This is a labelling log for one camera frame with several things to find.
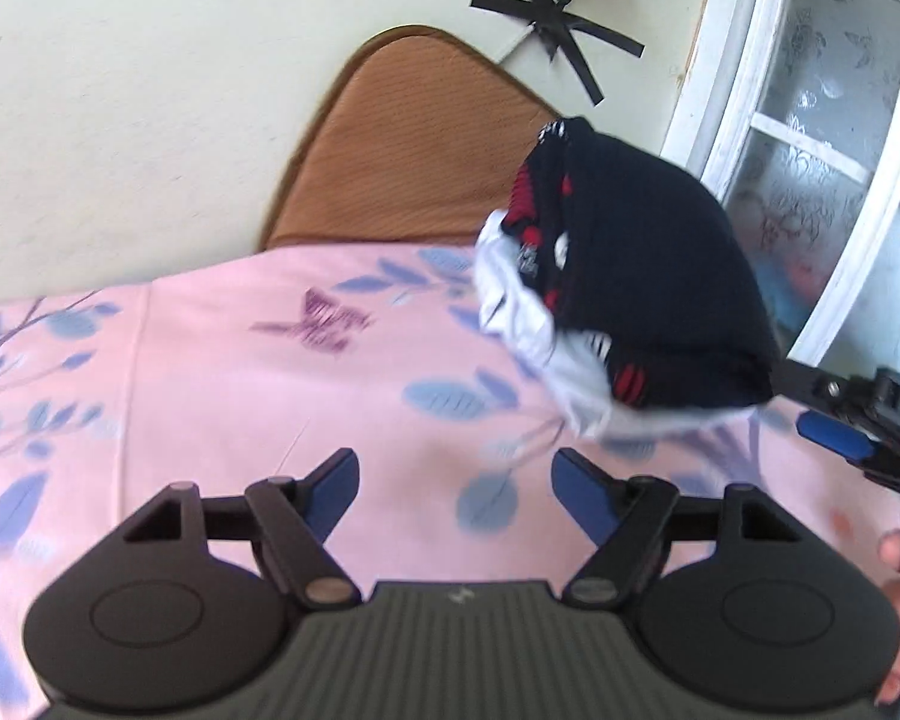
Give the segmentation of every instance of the black cross marker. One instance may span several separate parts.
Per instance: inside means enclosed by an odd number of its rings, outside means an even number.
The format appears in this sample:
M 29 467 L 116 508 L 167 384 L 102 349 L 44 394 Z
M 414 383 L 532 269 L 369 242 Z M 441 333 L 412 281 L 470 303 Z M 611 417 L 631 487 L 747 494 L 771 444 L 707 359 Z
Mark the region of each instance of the black cross marker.
M 546 47 L 551 59 L 557 55 L 557 50 L 562 49 L 570 66 L 576 71 L 583 88 L 590 95 L 594 105 L 604 99 L 604 93 L 600 91 L 597 80 L 594 79 L 590 68 L 583 58 L 583 52 L 577 41 L 574 40 L 570 30 L 576 29 L 585 32 L 605 43 L 618 47 L 631 55 L 639 58 L 643 55 L 643 44 L 626 37 L 613 29 L 600 26 L 583 16 L 574 16 L 572 13 L 564 13 L 563 9 L 570 4 L 570 0 L 471 0 L 470 7 L 481 10 L 491 10 L 494 13 L 502 13 L 504 16 L 513 16 L 523 19 L 533 25 L 533 31 L 538 35 Z

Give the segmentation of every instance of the brown cushion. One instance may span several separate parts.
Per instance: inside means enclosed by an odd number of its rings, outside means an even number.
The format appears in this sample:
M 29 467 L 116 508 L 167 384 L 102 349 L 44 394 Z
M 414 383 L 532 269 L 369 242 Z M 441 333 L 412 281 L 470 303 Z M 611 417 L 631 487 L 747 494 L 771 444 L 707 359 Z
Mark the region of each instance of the brown cushion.
M 384 32 L 347 63 L 304 136 L 264 246 L 472 242 L 555 117 L 445 32 Z

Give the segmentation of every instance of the ribbed gray panel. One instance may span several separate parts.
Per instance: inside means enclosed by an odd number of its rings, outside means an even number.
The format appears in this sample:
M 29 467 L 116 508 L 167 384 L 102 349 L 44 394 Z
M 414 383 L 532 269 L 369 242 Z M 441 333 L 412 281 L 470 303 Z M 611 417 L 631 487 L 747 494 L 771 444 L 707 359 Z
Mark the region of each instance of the ribbed gray panel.
M 874 720 L 862 701 L 790 720 Z M 54 707 L 44 720 L 94 720 Z M 173 720 L 758 720 L 660 676 L 609 614 L 546 584 L 380 584 L 315 614 L 239 693 Z

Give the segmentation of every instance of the screw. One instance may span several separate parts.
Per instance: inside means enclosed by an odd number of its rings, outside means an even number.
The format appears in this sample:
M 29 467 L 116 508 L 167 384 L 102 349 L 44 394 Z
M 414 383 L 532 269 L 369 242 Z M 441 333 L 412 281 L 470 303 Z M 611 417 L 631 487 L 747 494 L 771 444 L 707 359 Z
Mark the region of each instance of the screw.
M 315 604 L 345 604 L 354 594 L 354 586 L 339 577 L 320 577 L 311 581 L 306 589 L 307 598 Z
M 609 579 L 599 577 L 586 577 L 577 579 L 570 586 L 570 595 L 581 604 L 600 605 L 608 604 L 618 595 L 617 586 Z

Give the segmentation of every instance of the bed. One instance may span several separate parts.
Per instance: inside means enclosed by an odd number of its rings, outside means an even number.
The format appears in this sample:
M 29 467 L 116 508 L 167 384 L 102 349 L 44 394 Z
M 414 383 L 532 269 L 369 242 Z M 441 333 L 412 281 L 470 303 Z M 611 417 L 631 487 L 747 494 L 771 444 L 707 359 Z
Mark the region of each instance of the bed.
M 424 81 L 442 93 L 408 101 Z M 365 593 L 380 578 L 561 586 L 592 551 L 550 487 L 561 446 L 686 493 L 760 485 L 884 578 L 874 546 L 900 499 L 801 440 L 793 404 L 593 445 L 479 332 L 461 244 L 553 114 L 449 36 L 386 33 L 290 161 L 266 251 L 0 306 L 0 718 L 44 703 L 20 640 L 29 603 L 129 512 L 176 480 L 224 495 L 302 476 L 342 446 L 362 485 L 327 547 Z

